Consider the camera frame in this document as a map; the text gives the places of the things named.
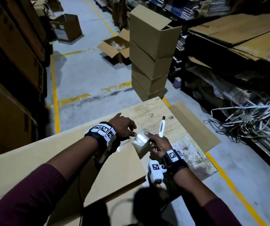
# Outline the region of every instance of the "maroon sleeve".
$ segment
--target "maroon sleeve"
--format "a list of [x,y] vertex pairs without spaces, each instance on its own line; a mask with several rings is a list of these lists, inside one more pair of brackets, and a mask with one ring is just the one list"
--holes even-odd
[[220,198],[212,199],[205,204],[204,209],[213,220],[215,226],[241,225],[228,206]]
[[43,225],[67,189],[62,174],[42,164],[0,200],[0,225]]

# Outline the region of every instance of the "concrete floor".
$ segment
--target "concrete floor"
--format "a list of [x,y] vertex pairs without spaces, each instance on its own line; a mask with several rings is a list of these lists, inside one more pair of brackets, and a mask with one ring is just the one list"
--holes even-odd
[[[58,117],[60,130],[65,131],[141,100],[130,84],[131,65],[113,65],[97,49],[101,41],[113,36],[112,32],[118,34],[111,15],[103,13],[93,0],[60,1],[65,13],[78,15],[84,34],[72,45],[54,43]],[[169,81],[166,89],[165,98],[171,105],[183,102],[201,121],[210,118],[195,100],[174,89]],[[49,135],[55,134],[53,97],[52,71],[48,68]],[[270,225],[270,167],[250,147],[216,135],[222,142],[209,153],[221,167],[221,173],[215,173],[204,183],[229,206],[242,225]],[[194,225],[182,198],[173,201],[163,217],[174,226]]]

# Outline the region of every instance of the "white camera device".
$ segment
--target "white camera device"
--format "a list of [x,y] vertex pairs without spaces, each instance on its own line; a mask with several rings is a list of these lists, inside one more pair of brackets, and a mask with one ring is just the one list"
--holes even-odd
[[148,176],[153,184],[161,184],[163,182],[163,173],[165,173],[164,165],[160,165],[157,160],[152,160],[148,163]]

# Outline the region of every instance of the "white marker pen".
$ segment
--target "white marker pen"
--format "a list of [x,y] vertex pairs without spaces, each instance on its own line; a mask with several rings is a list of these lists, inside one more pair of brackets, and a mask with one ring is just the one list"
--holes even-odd
[[159,136],[160,137],[163,137],[164,128],[165,128],[165,116],[162,117],[162,121],[160,123],[160,129],[159,129]]

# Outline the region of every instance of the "person's left arm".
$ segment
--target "person's left arm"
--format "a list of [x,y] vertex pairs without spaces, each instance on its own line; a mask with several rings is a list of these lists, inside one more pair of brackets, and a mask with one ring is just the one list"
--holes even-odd
[[[134,121],[120,113],[109,123],[117,136],[136,136]],[[0,225],[43,225],[98,149],[97,140],[85,136],[31,172],[0,200]]]

